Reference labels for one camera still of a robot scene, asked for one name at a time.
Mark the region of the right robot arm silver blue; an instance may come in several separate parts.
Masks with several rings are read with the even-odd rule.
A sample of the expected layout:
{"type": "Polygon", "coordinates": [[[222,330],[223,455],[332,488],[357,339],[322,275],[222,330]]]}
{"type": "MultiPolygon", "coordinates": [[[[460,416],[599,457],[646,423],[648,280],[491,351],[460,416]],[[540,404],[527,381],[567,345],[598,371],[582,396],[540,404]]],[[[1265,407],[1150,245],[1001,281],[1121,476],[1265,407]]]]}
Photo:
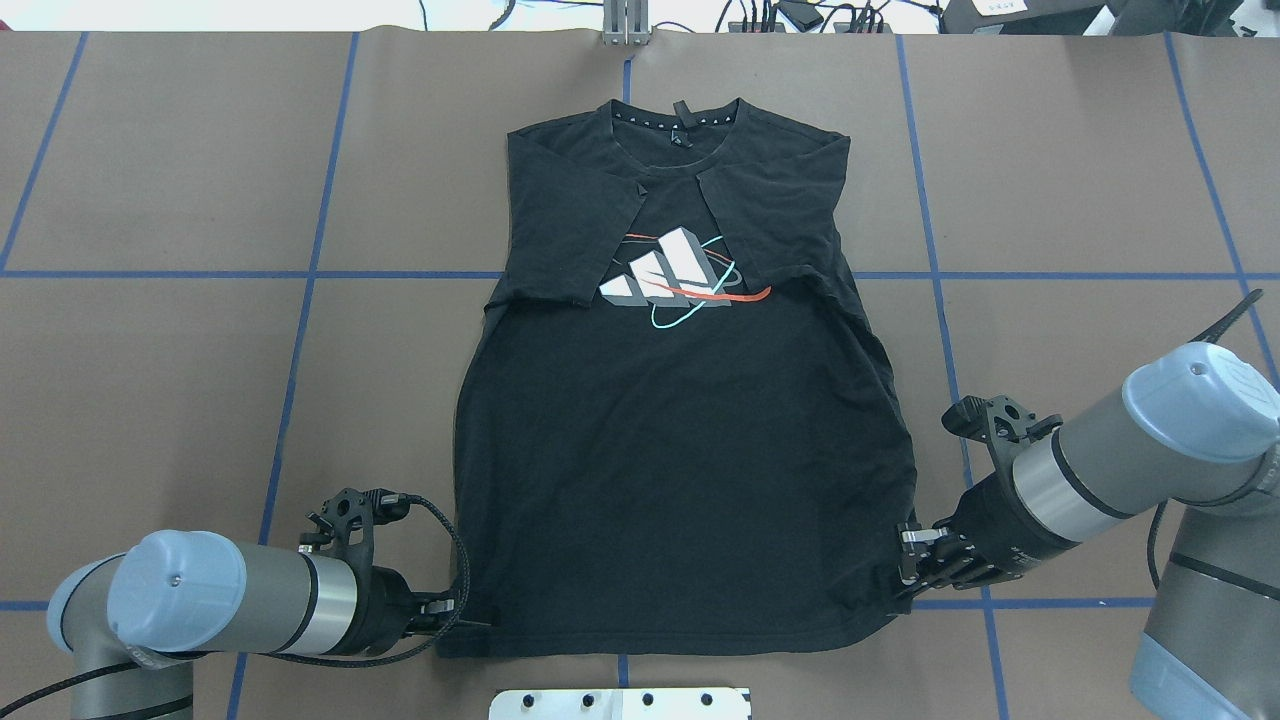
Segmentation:
{"type": "Polygon", "coordinates": [[[942,423],[993,470],[948,518],[897,525],[901,598],[1016,580],[1181,503],[1130,691],[1161,719],[1277,716],[1277,391],[1260,372],[1196,340],[1068,421],[968,396],[942,423]]]}

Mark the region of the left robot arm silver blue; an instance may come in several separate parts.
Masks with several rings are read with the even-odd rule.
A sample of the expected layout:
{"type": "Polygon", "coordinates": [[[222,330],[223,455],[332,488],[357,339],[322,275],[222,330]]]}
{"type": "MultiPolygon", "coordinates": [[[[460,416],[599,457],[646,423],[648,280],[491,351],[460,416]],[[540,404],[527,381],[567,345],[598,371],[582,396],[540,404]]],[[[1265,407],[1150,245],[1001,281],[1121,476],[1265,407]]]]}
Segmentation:
{"type": "Polygon", "coordinates": [[[76,665],[74,719],[191,719],[206,655],[371,664],[403,638],[443,632],[463,607],[463,579],[413,592],[372,565],[369,543],[310,553],[157,530],[67,577],[46,628],[76,665]]]}

